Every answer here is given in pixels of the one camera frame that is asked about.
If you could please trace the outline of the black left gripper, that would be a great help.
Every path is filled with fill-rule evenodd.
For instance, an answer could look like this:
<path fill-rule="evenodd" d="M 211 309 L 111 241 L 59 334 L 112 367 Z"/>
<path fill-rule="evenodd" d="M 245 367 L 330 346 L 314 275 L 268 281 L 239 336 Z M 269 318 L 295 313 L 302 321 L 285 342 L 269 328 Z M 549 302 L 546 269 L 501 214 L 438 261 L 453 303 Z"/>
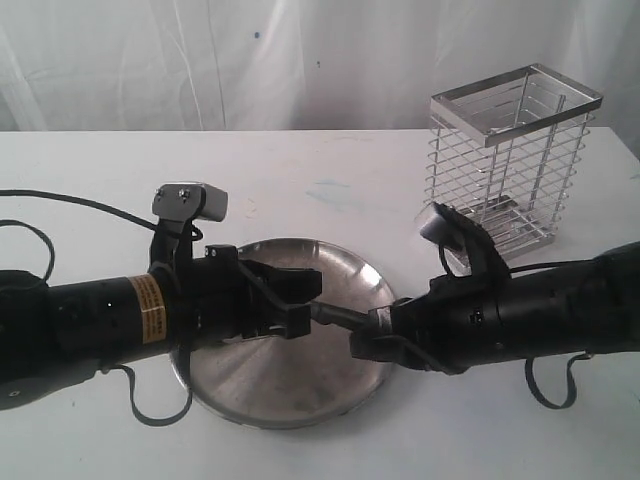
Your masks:
<path fill-rule="evenodd" d="M 239 260 L 231 245 L 208 245 L 205 255 L 181 255 L 175 262 L 174 314 L 179 344 L 189 350 L 239 337 L 296 339 L 311 333 L 311 308 L 270 308 L 249 280 L 285 303 L 307 303 L 321 295 L 321 272 Z"/>

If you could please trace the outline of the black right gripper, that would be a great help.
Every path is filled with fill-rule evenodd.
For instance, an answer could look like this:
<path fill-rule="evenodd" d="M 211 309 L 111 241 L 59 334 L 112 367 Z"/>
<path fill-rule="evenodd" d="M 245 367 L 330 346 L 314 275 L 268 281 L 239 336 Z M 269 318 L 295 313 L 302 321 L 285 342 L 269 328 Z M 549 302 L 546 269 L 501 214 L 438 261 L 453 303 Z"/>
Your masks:
<path fill-rule="evenodd" d="M 440 276 L 428 293 L 368 312 L 380 331 L 349 336 L 351 356 L 457 375 L 499 357 L 497 294 L 484 279 Z"/>

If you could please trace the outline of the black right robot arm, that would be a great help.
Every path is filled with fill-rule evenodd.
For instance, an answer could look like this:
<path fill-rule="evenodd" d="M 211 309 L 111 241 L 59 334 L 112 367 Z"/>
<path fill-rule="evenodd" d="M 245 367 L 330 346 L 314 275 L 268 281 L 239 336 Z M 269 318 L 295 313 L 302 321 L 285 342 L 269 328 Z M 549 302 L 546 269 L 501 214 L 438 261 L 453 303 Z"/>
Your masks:
<path fill-rule="evenodd" d="M 639 349 L 639 245 L 494 285 L 442 275 L 391 305 L 387 328 L 350 336 L 353 357 L 459 375 L 486 364 Z"/>

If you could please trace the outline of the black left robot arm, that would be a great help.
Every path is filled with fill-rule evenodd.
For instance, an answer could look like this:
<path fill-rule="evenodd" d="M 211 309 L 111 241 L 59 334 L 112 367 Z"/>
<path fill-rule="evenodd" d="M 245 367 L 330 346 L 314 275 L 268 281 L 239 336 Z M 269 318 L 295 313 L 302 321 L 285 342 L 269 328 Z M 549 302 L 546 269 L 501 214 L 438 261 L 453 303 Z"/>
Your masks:
<path fill-rule="evenodd" d="M 211 245 L 202 258 L 147 273 L 50 287 L 25 271 L 1 274 L 1 407 L 22 407 L 99 371 L 236 337 L 295 339 L 311 331 L 322 274 L 243 260 Z"/>

